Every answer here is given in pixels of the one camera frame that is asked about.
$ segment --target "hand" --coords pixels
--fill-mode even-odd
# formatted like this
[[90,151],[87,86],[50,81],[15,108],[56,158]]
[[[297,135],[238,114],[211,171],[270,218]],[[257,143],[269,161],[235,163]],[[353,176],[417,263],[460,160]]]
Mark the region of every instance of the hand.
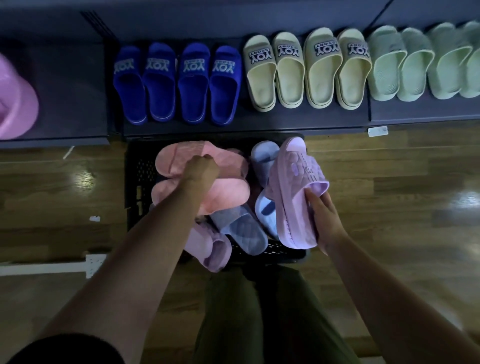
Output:
[[326,248],[330,244],[348,238],[330,194],[325,192],[317,197],[310,188],[305,189],[307,201],[314,212],[315,226],[318,232],[318,246],[326,255]]
[[201,188],[202,193],[206,193],[212,187],[219,173],[218,165],[211,156],[193,156],[185,165],[180,183],[183,185],[193,184],[195,187]]

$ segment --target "slide sandal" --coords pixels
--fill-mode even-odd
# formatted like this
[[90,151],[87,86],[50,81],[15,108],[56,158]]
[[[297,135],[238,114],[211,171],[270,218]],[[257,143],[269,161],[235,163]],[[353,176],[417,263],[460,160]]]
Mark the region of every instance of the slide sandal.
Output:
[[[179,183],[180,178],[173,178],[153,186],[151,196],[154,205],[165,200]],[[240,206],[246,203],[249,197],[250,186],[244,178],[217,178],[200,204],[197,215],[210,215],[219,210]]]
[[145,86],[140,76],[141,51],[135,46],[120,49],[113,65],[113,86],[117,90],[123,114],[134,125],[147,121]]
[[278,100],[284,107],[294,109],[303,101],[305,63],[300,42],[292,33],[281,32],[274,38],[273,47],[276,50]]
[[470,56],[460,65],[462,86],[460,95],[476,97],[480,95],[480,23],[472,21],[461,27],[464,37],[472,44]]
[[210,218],[222,234],[230,235],[247,254],[258,255],[267,248],[267,235],[247,205],[217,211]]
[[175,73],[177,56],[165,43],[148,49],[143,82],[148,89],[150,114],[156,121],[168,121],[175,114]]
[[183,119],[198,124],[205,118],[210,50],[205,44],[191,43],[180,56],[179,90]]
[[265,197],[265,190],[260,192],[257,201],[255,201],[255,215],[257,215],[262,225],[267,228],[268,233],[275,239],[278,239],[275,202]]
[[250,100],[257,111],[270,111],[275,106],[276,62],[273,49],[265,36],[251,37],[243,47]]
[[328,186],[315,158],[307,155],[303,139],[298,136],[287,139],[280,147],[265,189],[265,196],[275,201],[277,233],[286,247],[310,249],[317,245],[304,190],[311,188],[321,196]]
[[210,272],[221,271],[232,254],[228,238],[207,224],[194,223],[184,250],[198,259]]
[[267,186],[268,175],[279,150],[276,143],[268,140],[259,142],[252,148],[250,160],[258,182],[263,188]]
[[400,88],[400,65],[407,56],[402,36],[396,28],[384,25],[368,37],[373,69],[368,75],[371,96],[378,101],[395,97]]
[[335,74],[342,65],[340,45],[330,29],[318,28],[305,40],[303,54],[308,102],[313,108],[326,108],[332,102]]
[[473,47],[452,23],[441,23],[427,35],[435,51],[435,58],[427,71],[428,84],[433,96],[445,100],[460,92],[461,64]]
[[219,177],[246,177],[247,160],[238,153],[217,148],[208,141],[180,142],[164,147],[155,159],[155,167],[165,177],[180,177],[193,156],[210,155],[220,167]]
[[343,61],[335,75],[336,98],[341,107],[355,110],[363,101],[365,82],[372,69],[368,44],[358,29],[346,29],[338,37]]
[[214,56],[210,93],[212,122],[228,125],[233,120],[241,86],[241,55],[233,47],[221,46]]
[[428,37],[418,29],[404,29],[401,36],[408,55],[400,65],[400,89],[396,96],[402,101],[415,101],[425,91],[427,69],[435,52]]

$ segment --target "green pants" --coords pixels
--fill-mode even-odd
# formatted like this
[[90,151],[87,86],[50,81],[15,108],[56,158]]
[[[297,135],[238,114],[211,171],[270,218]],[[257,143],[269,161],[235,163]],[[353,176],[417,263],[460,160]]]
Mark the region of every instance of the green pants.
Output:
[[194,364],[360,363],[297,270],[234,268],[206,289]]

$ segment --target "blue slide sandal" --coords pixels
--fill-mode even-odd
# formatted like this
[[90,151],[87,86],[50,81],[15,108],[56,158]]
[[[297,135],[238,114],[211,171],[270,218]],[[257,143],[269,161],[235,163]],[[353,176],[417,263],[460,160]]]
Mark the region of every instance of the blue slide sandal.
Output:
[[175,115],[176,60],[175,52],[165,43],[152,43],[148,49],[143,82],[150,114],[156,121],[168,121]]
[[212,122],[228,125],[233,120],[241,85],[241,55],[233,47],[216,50],[210,92],[212,94]]
[[198,124],[205,118],[210,50],[205,44],[191,43],[180,57],[179,90],[183,119]]
[[114,64],[113,86],[123,106],[123,114],[134,125],[147,121],[145,86],[140,76],[142,52],[135,46],[120,49]]

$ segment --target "wooden floor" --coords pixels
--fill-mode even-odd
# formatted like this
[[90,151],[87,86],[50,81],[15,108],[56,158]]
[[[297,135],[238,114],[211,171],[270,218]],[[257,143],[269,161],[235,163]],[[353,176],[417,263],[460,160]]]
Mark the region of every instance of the wooden floor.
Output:
[[[480,332],[480,122],[307,137],[349,233],[449,320]],[[125,145],[0,151],[0,262],[81,259],[126,233]],[[100,222],[90,222],[90,216]],[[328,258],[299,265],[358,354],[376,352]],[[176,269],[144,363],[186,363],[203,318],[206,272]],[[0,278],[0,361],[25,345],[85,282],[84,274]]]

